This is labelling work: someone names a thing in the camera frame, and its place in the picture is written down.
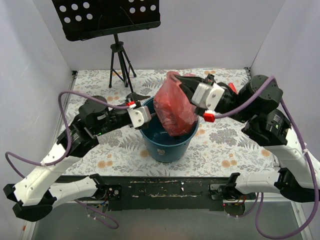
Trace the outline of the red plastic trash bag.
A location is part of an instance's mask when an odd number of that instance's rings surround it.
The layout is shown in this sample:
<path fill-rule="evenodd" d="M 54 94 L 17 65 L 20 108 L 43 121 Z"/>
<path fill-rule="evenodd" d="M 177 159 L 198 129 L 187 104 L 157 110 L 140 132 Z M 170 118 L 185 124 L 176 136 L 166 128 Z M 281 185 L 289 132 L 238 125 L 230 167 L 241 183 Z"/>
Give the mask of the red plastic trash bag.
<path fill-rule="evenodd" d="M 198 121 L 193 106 L 180 88 L 180 74 L 168 71 L 166 79 L 155 94 L 153 107 L 163 128 L 171 137 L 188 134 Z"/>

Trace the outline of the teal plastic trash bin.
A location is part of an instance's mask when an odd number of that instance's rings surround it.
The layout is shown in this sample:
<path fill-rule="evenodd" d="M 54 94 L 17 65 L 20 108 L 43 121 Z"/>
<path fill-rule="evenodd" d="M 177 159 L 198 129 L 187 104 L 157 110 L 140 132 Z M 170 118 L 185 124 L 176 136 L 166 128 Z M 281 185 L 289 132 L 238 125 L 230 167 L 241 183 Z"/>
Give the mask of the teal plastic trash bin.
<path fill-rule="evenodd" d="M 162 163 L 176 162 L 187 151 L 192 138 L 199 127 L 197 120 L 191 130 L 182 136 L 170 136 L 162 126 L 159 118 L 154 116 L 148 123 L 148 128 L 141 129 L 140 133 L 149 155 Z"/>

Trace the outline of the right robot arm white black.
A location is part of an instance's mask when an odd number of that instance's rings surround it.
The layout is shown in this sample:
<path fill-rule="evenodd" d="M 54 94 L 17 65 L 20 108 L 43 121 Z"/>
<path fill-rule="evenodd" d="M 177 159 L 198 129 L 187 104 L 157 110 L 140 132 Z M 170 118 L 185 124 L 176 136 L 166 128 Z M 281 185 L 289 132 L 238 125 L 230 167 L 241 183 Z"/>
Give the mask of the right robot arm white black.
<path fill-rule="evenodd" d="M 279 168 L 271 173 L 232 173 L 226 184 L 211 190 L 217 199 L 275 193 L 298 203 L 319 201 L 320 163 L 307 152 L 288 111 L 279 110 L 283 91 L 273 77 L 253 76 L 239 91 L 211 74 L 177 79 L 198 116 L 207 122 L 229 117 L 243 123 L 241 131 L 278 160 Z"/>

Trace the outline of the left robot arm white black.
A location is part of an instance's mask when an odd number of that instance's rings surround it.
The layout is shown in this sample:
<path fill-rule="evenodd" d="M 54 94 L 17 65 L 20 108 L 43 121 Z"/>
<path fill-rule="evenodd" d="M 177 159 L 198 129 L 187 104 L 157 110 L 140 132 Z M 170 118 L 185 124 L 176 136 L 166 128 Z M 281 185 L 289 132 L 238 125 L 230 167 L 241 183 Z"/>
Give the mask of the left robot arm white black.
<path fill-rule="evenodd" d="M 121 198 L 122 186 L 107 183 L 99 174 L 69 183 L 57 184 L 56 181 L 99 145 L 99 136 L 125 126 L 134 129 L 147 127 L 152 115 L 141 101 L 148 97 L 133 92 L 124 103 L 111 105 L 102 96 L 88 96 L 73 90 L 69 93 L 85 98 L 85 102 L 73 121 L 65 124 L 65 130 L 41 162 L 24 159 L 12 152 L 5 153 L 6 159 L 14 157 L 35 166 L 21 181 L 3 188 L 6 197 L 15 203 L 12 210 L 19 219 L 37 222 L 55 207 L 81 198 L 106 202 Z"/>

